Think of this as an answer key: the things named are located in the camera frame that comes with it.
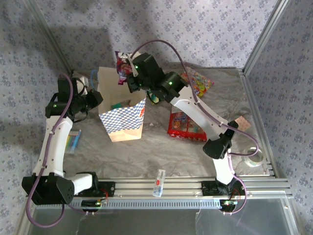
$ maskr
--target colorful candy bag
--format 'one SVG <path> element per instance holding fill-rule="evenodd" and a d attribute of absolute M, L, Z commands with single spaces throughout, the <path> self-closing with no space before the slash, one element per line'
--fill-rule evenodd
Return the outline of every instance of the colorful candy bag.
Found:
<path fill-rule="evenodd" d="M 214 82 L 189 67 L 187 67 L 187 71 L 193 82 L 197 96 L 202 97 L 204 93 L 214 84 Z M 182 73 L 181 77 L 188 82 L 186 73 Z M 199 127 L 187 114 L 174 106 L 172 107 L 167 133 L 172 137 L 188 138 L 198 141 L 207 140 L 203 129 Z"/>
<path fill-rule="evenodd" d="M 191 78 L 191 81 L 193 83 L 196 95 L 199 98 L 201 98 L 204 95 L 204 93 L 206 93 L 206 91 L 214 84 L 214 82 L 212 82 L 210 79 L 204 77 L 200 73 L 194 71 L 190 67 L 186 67 L 186 69 L 187 69 L 187 72 L 188 72 L 188 74 L 189 74 L 189 76 Z M 187 83 L 189 83 L 187 74 L 185 72 L 183 72 L 180 76 Z"/>
<path fill-rule="evenodd" d="M 119 75 L 118 84 L 123 85 L 126 82 L 127 75 L 133 72 L 132 67 L 127 63 L 127 57 L 131 56 L 132 53 L 123 53 L 120 51 L 115 51 L 116 55 L 116 70 Z M 140 53 L 136 52 L 133 58 L 139 56 Z"/>

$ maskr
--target white floral wallpaper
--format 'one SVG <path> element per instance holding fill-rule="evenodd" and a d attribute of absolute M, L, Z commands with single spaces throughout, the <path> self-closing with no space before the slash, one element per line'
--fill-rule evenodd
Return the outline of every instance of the white floral wallpaper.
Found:
<path fill-rule="evenodd" d="M 202 67 L 242 68 L 277 0 L 36 0 L 72 69 L 114 66 L 114 50 L 151 39 L 172 43 Z M 178 62 L 159 43 L 145 50 Z"/>
<path fill-rule="evenodd" d="M 0 9 L 0 234 L 10 235 L 26 195 L 22 178 L 39 157 L 45 106 L 62 68 L 23 1 L 2 0 Z"/>
<path fill-rule="evenodd" d="M 313 234 L 312 0 L 291 0 L 248 77 L 277 165 Z"/>

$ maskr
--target blue checkered paper bag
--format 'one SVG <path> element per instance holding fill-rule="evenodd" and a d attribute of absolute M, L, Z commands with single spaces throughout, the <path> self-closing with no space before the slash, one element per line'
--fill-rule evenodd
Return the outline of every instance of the blue checkered paper bag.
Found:
<path fill-rule="evenodd" d="M 99 117 L 113 142 L 140 139 L 146 94 L 144 91 L 130 93 L 126 84 L 118 85 L 118 79 L 116 69 L 99 68 L 98 91 L 103 97 L 98 108 Z M 112 109 L 113 105 L 125 100 L 130 102 L 130 107 Z"/>

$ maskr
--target patterned wallpaper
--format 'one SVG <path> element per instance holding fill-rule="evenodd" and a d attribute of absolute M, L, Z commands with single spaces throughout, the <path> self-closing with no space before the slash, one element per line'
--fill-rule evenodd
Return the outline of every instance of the patterned wallpaper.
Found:
<path fill-rule="evenodd" d="M 114 67 L 115 50 L 172 43 L 201 67 L 242 68 L 277 0 L 36 0 L 72 69 Z M 174 53 L 146 46 L 167 68 Z"/>
<path fill-rule="evenodd" d="M 278 167 L 313 234 L 313 2 L 291 0 L 248 76 Z"/>
<path fill-rule="evenodd" d="M 61 70 L 22 1 L 0 2 L 0 234 L 13 233 L 44 139 L 45 106 Z"/>

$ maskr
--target wallpaper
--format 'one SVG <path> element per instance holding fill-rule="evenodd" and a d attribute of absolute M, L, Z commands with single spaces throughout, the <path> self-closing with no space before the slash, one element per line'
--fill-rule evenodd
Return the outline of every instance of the wallpaper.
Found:
<path fill-rule="evenodd" d="M 23 3 L 0 2 L 0 234 L 12 234 L 45 131 L 45 106 L 61 70 Z"/>
<path fill-rule="evenodd" d="M 291 0 L 248 76 L 278 167 L 313 234 L 313 2 Z"/>
<path fill-rule="evenodd" d="M 36 0 L 72 69 L 114 67 L 115 50 L 164 39 L 200 67 L 242 68 L 277 0 Z M 164 68 L 166 45 L 144 51 Z"/>

